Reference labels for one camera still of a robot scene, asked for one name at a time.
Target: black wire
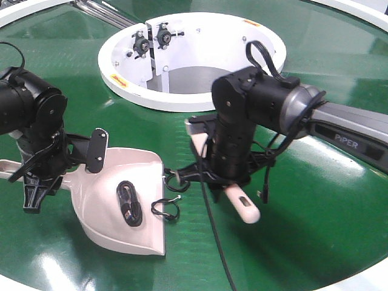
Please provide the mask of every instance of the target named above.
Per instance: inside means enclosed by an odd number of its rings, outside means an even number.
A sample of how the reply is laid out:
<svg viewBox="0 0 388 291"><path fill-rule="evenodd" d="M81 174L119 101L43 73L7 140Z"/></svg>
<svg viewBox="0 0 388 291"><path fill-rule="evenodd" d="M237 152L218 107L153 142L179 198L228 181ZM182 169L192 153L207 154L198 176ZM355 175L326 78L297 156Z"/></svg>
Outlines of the black wire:
<svg viewBox="0 0 388 291"><path fill-rule="evenodd" d="M9 45L9 46L11 46L11 47L13 47L14 49L16 49L18 52L19 52L19 54L21 55L21 57L22 57L22 63L21 63L21 65L10 75L10 77L9 77L9 82L12 84L12 85L15 85L15 84L17 84L16 83L16 81L15 81L15 78L24 70L24 65L25 65L25 58L24 58L24 55L23 55L23 53L22 53L22 51L17 47L17 46L15 46L14 44L11 44L10 42L7 42L7 41L0 41L0 44L6 44L6 45Z"/></svg>
<svg viewBox="0 0 388 291"><path fill-rule="evenodd" d="M233 291L237 291L236 285L233 282L232 275L230 274L230 270L229 270L229 267L228 267L227 262L226 262L226 258L225 258L224 251L222 249L221 241L219 240L219 236L218 236L216 224L214 221L213 213L212 213L212 210L210 208L209 199L207 198L207 194L206 194L204 179L202 177L202 156L204 154L204 149L205 149L205 144L202 147L201 155L198 159L198 171L199 171L199 181L201 183L201 190L202 190L202 194L203 194L204 201L205 201L207 215L209 216L210 225L212 226L212 231L213 231L214 239L216 241L219 257L221 258L222 266L224 268L224 271L225 271L225 274L226 274L226 277L228 279L230 287L232 288Z"/></svg>
<svg viewBox="0 0 388 291"><path fill-rule="evenodd" d="M122 181L116 189L119 198L121 213L129 226L140 226L143 221L143 212L136 195L135 186L130 181Z"/></svg>
<svg viewBox="0 0 388 291"><path fill-rule="evenodd" d="M172 178L176 177L176 173L171 171L168 168L164 169L164 173L167 174L168 176L165 177L164 179L164 184L166 185L167 189L169 189L172 192L178 192L178 193L183 193L186 192L187 189L190 188L190 181L184 181L184 184L182 185L181 188L176 188L174 186L170 185L170 181Z"/></svg>
<svg viewBox="0 0 388 291"><path fill-rule="evenodd" d="M250 41L246 45L246 56L248 61L250 61L251 64L253 64L259 71L263 72L263 69L259 65L259 63L255 60L255 58L252 56L252 45L254 45L260 52L260 54L263 56L267 67L269 71L271 72L271 75L278 80L279 82L284 80L284 77L279 74L277 69L275 68L275 65L273 64L271 55L269 54L267 48L264 44L262 44L259 41Z"/></svg>
<svg viewBox="0 0 388 291"><path fill-rule="evenodd" d="M175 207L176 207L176 214L175 215L172 215L171 213L167 213L167 212L161 212L159 211L158 209L155 208L155 206L157 204L173 204ZM162 198L162 199L159 199L155 202L152 202L151 203L151 212L155 215L161 215L163 216L166 220L168 221L171 221L171 220L175 220L175 219L178 219L179 218L179 215L181 213L180 209L179 209L179 206L178 204L175 202L174 199L168 199L168 198Z"/></svg>

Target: black robotic arm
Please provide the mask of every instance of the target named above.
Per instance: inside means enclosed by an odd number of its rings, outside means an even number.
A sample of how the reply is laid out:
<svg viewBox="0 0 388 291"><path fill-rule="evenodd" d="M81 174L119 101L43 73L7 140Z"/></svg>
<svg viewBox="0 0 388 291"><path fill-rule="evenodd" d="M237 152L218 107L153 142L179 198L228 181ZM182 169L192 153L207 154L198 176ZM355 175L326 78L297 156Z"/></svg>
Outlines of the black robotic arm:
<svg viewBox="0 0 388 291"><path fill-rule="evenodd" d="M9 133L21 152L22 166L9 177L23 177L25 212L39 213L46 195L54 195L66 170L86 164L92 173L104 164L108 134L96 129L92 137L64 131L67 98L60 89L20 67L0 73L0 135Z"/></svg>
<svg viewBox="0 0 388 291"><path fill-rule="evenodd" d="M263 55L272 74L253 59L251 46ZM204 181L213 188L243 186L250 175L266 167L262 198L268 199L268 175L275 159L296 139L318 136L388 173L388 116L326 102L325 91L283 78L266 48L258 41L247 44L254 65L217 79L212 85L216 115L188 120L190 135L206 132L206 154L178 170L180 181ZM277 132L262 152L251 151L256 126ZM277 148L274 140L284 135Z"/></svg>

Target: circular opening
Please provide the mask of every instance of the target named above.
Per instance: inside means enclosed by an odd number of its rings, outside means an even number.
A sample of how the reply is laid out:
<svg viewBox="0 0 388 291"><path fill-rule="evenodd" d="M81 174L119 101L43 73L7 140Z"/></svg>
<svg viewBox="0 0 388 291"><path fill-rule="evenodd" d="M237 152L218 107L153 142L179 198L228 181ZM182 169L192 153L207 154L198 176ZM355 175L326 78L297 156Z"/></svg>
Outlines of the circular opening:
<svg viewBox="0 0 388 291"><path fill-rule="evenodd" d="M215 79L251 65L245 49L253 40L267 47L280 71L286 48L274 32L237 16L203 12L160 16L121 30L102 46L98 62L105 83L131 102L201 112L214 109ZM253 56L266 69L259 52Z"/></svg>
<svg viewBox="0 0 388 291"><path fill-rule="evenodd" d="M197 94L208 93L212 89L213 81L230 73L227 70L211 67L186 67L169 72L169 91L172 94ZM147 88L161 92L158 84L161 76L153 74L153 78L147 81Z"/></svg>

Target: white dustpan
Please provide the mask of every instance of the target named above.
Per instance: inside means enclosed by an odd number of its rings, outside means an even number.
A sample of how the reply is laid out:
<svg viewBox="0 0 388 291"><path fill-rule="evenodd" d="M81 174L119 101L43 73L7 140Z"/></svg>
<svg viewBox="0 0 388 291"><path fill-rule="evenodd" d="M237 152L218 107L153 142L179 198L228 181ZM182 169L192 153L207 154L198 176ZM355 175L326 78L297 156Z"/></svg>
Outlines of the white dustpan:
<svg viewBox="0 0 388 291"><path fill-rule="evenodd" d="M0 178L8 178L20 163L0 160ZM106 249L137 255L164 255L164 221L151 212L151 203L163 198L163 164L153 152L108 148L104 168L87 173L85 165L66 173L61 188L72 203L86 235ZM140 226L130 227L121 214L116 188L130 181L142 207Z"/></svg>

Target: green mat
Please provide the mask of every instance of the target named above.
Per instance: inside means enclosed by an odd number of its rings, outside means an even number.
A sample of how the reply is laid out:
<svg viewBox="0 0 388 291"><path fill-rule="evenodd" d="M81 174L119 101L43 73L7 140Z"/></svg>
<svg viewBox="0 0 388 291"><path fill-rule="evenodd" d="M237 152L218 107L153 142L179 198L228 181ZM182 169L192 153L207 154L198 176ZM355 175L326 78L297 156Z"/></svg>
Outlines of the green mat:
<svg viewBox="0 0 388 291"><path fill-rule="evenodd" d="M285 75L327 91L326 99L388 114L388 35L359 19L297 0L108 1L136 21L179 12L218 12L259 22L287 47ZM69 99L65 129L110 133L111 147L156 152L165 166L194 161L184 119L132 104L102 81L97 54L118 29L71 5L35 13L0 29L25 54L26 68ZM1 47L0 68L20 63ZM265 142L273 132L258 128ZM0 157L19 161L0 137ZM271 196L256 195L263 173L244 190L261 210L244 224L226 197L211 203L238 290L312 290L368 268L388 254L387 175L315 138L293 142L270 177ZM69 192L48 197L40 215L22 211L20 184L0 181L0 273L41 290L230 290L198 184L166 223L166 256L125 255L84 234ZM166 197L175 194L166 190Z"/></svg>

